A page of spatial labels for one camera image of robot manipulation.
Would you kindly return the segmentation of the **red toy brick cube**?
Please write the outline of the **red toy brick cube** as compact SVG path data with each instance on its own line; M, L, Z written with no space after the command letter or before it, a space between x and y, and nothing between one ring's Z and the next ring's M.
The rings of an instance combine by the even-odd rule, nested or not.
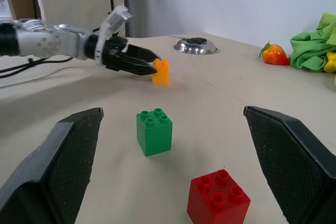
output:
M243 224L250 198L220 169L191 180L187 213L193 224Z

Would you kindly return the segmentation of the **silver metal bowl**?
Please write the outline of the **silver metal bowl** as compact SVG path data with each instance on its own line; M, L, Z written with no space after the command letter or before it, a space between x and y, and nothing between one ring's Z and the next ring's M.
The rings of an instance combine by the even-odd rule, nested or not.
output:
M215 54L218 51L212 41L202 37L179 37L179 41L173 48L178 52L192 55L210 55Z

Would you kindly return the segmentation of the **yellow toy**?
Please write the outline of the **yellow toy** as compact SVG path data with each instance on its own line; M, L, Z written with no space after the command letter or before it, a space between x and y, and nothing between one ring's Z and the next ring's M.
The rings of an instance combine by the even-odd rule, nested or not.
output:
M336 72L336 51L327 53L327 63L323 67L323 71L326 73Z

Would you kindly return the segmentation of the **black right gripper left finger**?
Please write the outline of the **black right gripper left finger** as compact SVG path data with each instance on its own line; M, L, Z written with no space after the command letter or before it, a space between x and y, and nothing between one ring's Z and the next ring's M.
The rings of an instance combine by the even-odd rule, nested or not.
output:
M55 124L0 188L0 224L75 224L102 119L93 108Z

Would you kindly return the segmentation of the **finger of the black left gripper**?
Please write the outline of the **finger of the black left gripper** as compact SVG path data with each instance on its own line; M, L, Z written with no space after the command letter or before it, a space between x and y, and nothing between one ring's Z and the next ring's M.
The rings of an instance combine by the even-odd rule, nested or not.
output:
M135 45L128 45L126 54L146 62L153 62L155 59L160 58L153 51Z
M119 70L139 76L147 76L157 73L156 69L144 60L123 56L117 60Z

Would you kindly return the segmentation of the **green toy brick cube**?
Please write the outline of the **green toy brick cube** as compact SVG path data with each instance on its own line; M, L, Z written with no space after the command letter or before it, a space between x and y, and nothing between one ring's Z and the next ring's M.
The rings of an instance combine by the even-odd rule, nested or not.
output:
M161 108L141 111L136 120L137 141L146 157L171 150L173 123Z

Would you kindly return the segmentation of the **grey curtain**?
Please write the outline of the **grey curtain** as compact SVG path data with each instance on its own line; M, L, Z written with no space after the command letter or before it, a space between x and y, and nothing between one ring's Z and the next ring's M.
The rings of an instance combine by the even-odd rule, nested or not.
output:
M155 0L125 0L132 14L128 24L128 35L135 38L159 36L157 28Z

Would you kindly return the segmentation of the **red toy strawberry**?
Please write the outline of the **red toy strawberry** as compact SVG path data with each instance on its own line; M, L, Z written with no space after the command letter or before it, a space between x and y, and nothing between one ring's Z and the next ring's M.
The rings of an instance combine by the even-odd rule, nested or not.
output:
M264 45L263 49L259 53L259 58L261 58L265 63L271 65L290 65L290 61L283 48L278 44L271 44L270 42L267 42Z

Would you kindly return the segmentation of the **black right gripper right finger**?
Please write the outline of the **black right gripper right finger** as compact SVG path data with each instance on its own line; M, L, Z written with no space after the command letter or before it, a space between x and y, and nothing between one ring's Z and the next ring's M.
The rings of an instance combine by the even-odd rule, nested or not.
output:
M336 156L298 119L246 106L261 170L289 224L336 224Z

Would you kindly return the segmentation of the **green cloth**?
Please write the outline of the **green cloth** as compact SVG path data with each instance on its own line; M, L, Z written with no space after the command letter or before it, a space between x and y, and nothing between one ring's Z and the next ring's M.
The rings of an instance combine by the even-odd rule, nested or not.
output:
M336 51L336 15L324 13L314 32L302 32L290 39L292 67L322 72L328 62L327 53Z

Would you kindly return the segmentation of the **orange toy brick cube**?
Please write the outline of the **orange toy brick cube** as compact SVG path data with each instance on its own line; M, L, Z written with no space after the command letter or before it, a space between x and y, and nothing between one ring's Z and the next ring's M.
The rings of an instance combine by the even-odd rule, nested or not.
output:
M153 85L166 85L170 83L170 62L167 58L155 59L153 61L153 67L156 73L152 75Z

